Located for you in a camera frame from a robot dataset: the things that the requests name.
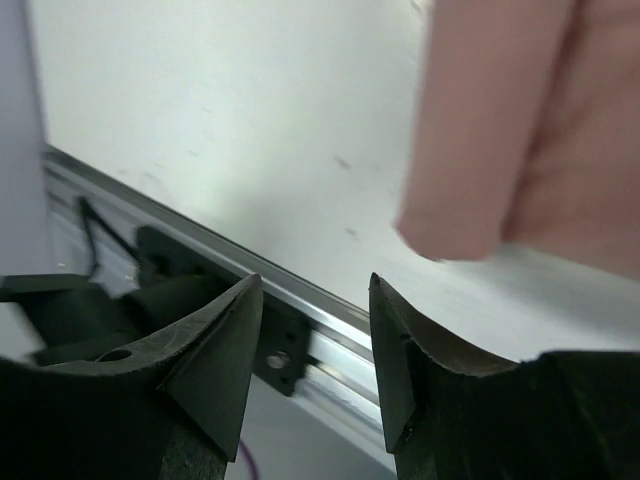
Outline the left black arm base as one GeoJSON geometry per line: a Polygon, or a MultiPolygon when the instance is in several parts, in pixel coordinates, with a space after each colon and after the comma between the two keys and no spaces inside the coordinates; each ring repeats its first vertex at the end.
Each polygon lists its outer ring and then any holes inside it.
{"type": "Polygon", "coordinates": [[[264,294],[261,329],[253,373],[286,397],[308,365],[312,322],[303,312],[264,294]]]}

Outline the pink printed t-shirt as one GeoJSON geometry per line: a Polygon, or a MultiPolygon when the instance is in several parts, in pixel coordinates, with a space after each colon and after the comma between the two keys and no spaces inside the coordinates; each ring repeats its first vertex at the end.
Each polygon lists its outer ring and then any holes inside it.
{"type": "Polygon", "coordinates": [[[431,260],[523,245],[639,273],[639,5],[438,1],[397,229],[431,260]]]}

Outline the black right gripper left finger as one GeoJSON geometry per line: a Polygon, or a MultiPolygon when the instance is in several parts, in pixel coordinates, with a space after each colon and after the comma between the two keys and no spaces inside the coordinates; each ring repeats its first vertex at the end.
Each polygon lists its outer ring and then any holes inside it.
{"type": "Polygon", "coordinates": [[[221,479],[238,451],[263,308],[250,275],[94,360],[1,362],[5,479],[221,479]]]}

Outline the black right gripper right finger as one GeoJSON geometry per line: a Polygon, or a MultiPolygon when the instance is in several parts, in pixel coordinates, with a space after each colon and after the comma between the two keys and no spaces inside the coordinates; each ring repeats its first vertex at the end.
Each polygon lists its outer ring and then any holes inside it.
{"type": "Polygon", "coordinates": [[[369,285],[386,449],[401,479],[635,479],[639,356],[485,351],[369,285]]]}

